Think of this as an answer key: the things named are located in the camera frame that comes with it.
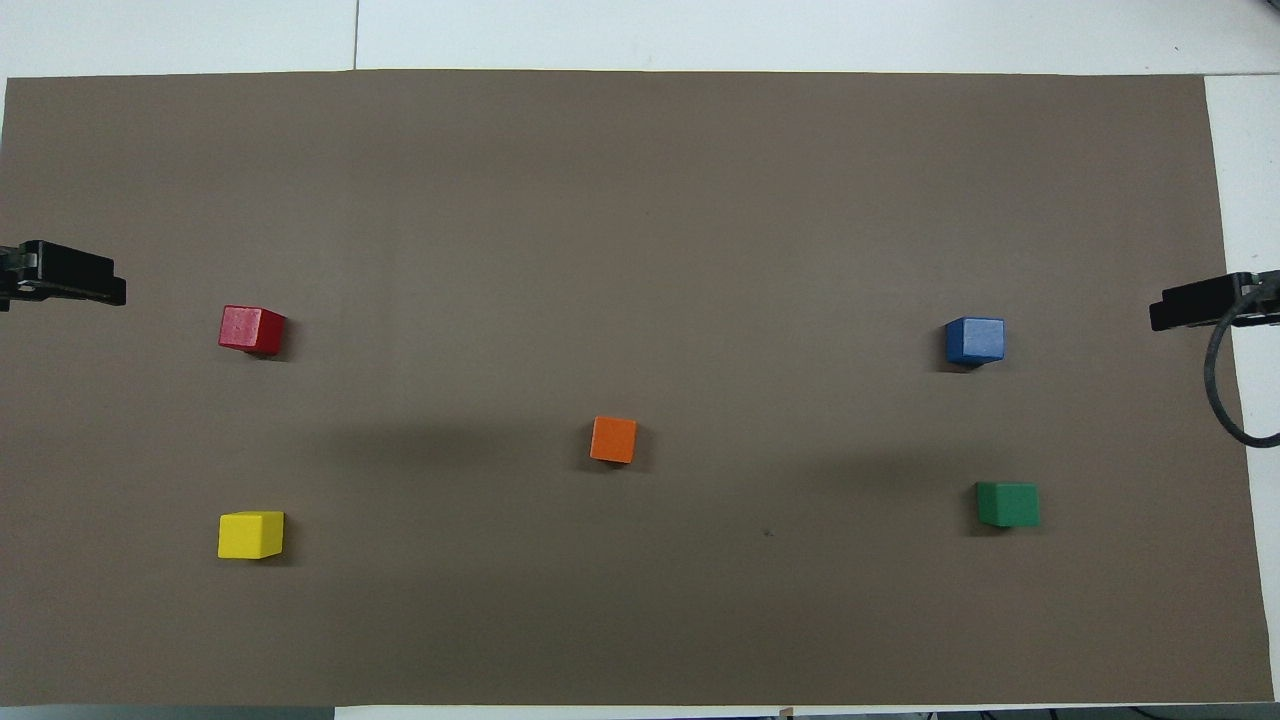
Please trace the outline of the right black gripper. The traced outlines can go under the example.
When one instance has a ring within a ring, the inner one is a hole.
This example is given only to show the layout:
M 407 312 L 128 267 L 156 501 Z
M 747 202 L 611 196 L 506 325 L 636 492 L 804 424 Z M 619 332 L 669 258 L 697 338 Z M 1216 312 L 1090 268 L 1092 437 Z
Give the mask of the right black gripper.
M 1240 274 L 1224 274 L 1164 290 L 1161 300 L 1149 305 L 1149 328 L 1216 325 L 1235 301 L 1236 327 L 1277 325 L 1279 270 L 1254 274 L 1253 279 L 1242 287 Z

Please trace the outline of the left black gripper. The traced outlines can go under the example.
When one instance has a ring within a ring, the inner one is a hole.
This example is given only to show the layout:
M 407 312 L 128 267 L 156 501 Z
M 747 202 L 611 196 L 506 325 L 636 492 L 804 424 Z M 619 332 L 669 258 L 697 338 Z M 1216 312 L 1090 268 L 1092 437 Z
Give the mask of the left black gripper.
M 49 299 L 90 301 L 116 307 L 125 305 L 127 283 L 115 278 L 110 258 L 44 240 L 35 241 L 35 255 L 22 246 L 1 246 L 3 313 L 9 313 L 14 301 L 41 302 Z M 22 273 L 35 266 L 36 281 L 22 281 Z

